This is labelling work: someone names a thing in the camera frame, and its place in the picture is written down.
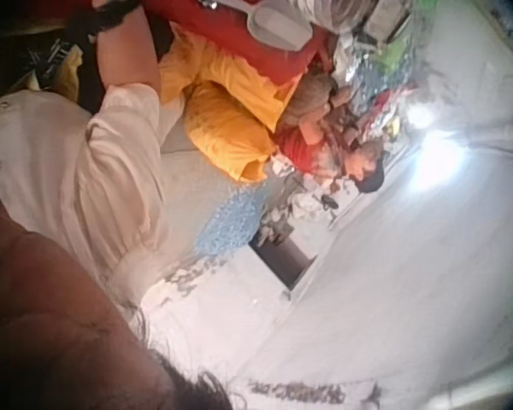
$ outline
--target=dark hair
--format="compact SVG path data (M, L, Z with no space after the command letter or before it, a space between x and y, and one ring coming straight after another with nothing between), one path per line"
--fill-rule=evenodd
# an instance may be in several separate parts
M355 181L356 187L362 194L372 194L384 184L384 154L376 161L376 169L363 181Z
M132 331L173 381L173 403L167 399L164 404L169 405L171 410L233 410L228 393L213 374L203 372L192 382L184 377L167 357L149 347L150 327L140 307L127 301L116 301L116 306L121 308L127 317L131 317Z
M228 393L211 373L203 372L192 382L161 354L155 350L151 353L173 381L174 410L233 410Z

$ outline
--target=skin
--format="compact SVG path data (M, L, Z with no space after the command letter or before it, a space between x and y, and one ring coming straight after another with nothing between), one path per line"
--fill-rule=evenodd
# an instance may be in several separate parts
M0 216L0 408L117 409L126 397L160 408L168 391L168 374L83 268Z
M93 0L93 7L107 2ZM140 83L149 85L160 95L156 51L142 7L127 15L120 26L97 35L97 62L106 88Z
M351 88L346 86L341 88L336 96L331 97L330 101L335 108L339 108L350 100L350 96ZM330 106L325 104L310 111L300 120L298 127L308 145L318 144L325 137L321 120L329 113Z

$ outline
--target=blue fabric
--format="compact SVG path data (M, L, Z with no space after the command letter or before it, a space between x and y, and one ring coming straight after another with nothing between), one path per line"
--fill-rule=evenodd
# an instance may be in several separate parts
M197 255L222 255L245 246L255 236L266 200L266 182L236 184L216 210L194 246Z

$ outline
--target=white blouse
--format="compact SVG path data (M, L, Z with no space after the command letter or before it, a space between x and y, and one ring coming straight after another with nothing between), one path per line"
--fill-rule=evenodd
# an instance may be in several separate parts
M110 88L93 118L48 92L0 99L0 199L10 217L129 299L150 285L138 276L166 268L161 121L146 85Z

